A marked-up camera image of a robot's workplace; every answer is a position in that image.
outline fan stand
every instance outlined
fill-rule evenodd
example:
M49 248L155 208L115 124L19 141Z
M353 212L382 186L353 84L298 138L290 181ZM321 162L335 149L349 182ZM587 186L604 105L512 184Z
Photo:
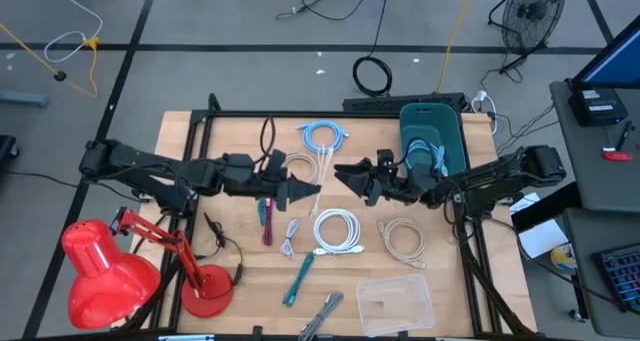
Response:
M507 27L507 26L505 26L505 25L502 25L502 24L499 24L499 23L497 23L497 22L493 21L493 17L491 17L491 16L493 15L493 13L494 13L498 8L500 8L500 6L502 6L502 4L504 4L505 2L507 2L507 0L502 0L502 1L500 1L500 3L498 3L498 4L497 4L493 9L491 9L491 12L489 12L489 25L495 25L495 26L500 27L500 28L501 28L501 29L503 29L503 30L507 30L507 31L509 31L509 32L513 32L513 33L515 33L515 34L517 34L517 35L518 35L518 38L520 38L520 39L521 39L521 38L522 38L522 35L521 35L518 31L513 30L513 29L510 29L509 27ZM521 54L521 55L520 55L520 57L518 57L517 59L513 60L512 62L510 62L510 63L509 63L509 64L507 64L507 65L502 66L502 67L500 68L500 70L498 71L498 73L499 73L499 74L503 74L503 73L507 72L509 69L511 69L511 68L513 68L513 67L515 67L515 66L517 66L520 62L524 61L524 60L525 60L529 55L531 55L532 53L534 53L534 52L536 52L536 51L538 51L538 50L540 50L540 49L543 49L543 48L545 48L545 47L547 47L547 42L546 42L546 41L542 41L542 42L540 42L536 47L533 47L533 48L531 48L531 49L527 50L526 52L524 52L523 54Z

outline keyboard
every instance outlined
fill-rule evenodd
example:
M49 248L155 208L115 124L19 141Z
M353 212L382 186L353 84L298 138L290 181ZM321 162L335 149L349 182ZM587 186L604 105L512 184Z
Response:
M451 106L458 114L461 112L473 112L471 105L462 92L345 99L342 102L342 109L352 112L400 113L403 107L412 103L441 103Z
M640 311L640 244L594 255L615 297Z

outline white paper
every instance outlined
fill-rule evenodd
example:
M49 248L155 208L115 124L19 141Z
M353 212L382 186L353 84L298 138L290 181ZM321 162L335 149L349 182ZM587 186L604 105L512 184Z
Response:
M522 200L513 204L509 210L511 211L511 214L513 214L538 201L540 201L540 196L535 192L530 193ZM520 237L522 247L531 257L538 257L545 252L553 250L555 247L569 242L567 236L562 232L556 220L548 220L536 225L530 230L521 232L518 237Z

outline red desk lamp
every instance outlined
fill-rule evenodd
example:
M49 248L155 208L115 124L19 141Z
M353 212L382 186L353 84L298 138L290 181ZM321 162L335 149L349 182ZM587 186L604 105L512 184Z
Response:
M229 305L231 276L219 266L199 267L181 230L169 234L129 209L123 209L116 222L119 233L133 232L178 255L187 275L182 303L189 313L210 317ZM100 220L71 225L62 247L78 272L69 294L69 318L77 328L104 327L122 319L144 305L160 284L160 272L140 256L121 253Z

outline lamp base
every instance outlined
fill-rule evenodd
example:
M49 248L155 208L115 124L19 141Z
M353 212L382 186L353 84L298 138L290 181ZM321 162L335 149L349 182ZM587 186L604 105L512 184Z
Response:
M233 297L233 285L231 275L227 270L216 265L200 266L200 271L207 278L203 288L207 295L212 295L206 299L198 297L196 290L185 280L182 284L182 304L184 308L193 316L211 317L224 311L231 303Z

